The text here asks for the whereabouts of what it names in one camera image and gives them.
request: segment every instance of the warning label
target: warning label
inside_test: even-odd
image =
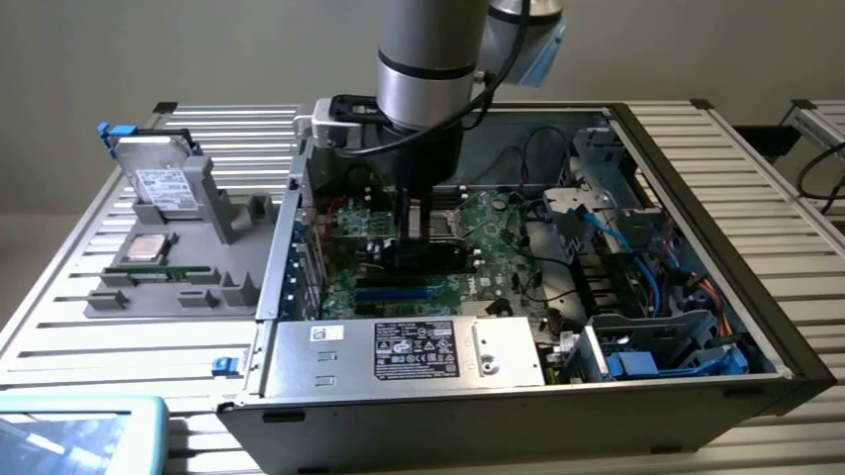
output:
[[[197,209],[197,200],[182,170],[135,170],[150,201],[163,211]]]
[[[452,322],[376,324],[377,378],[394,381],[460,375]]]

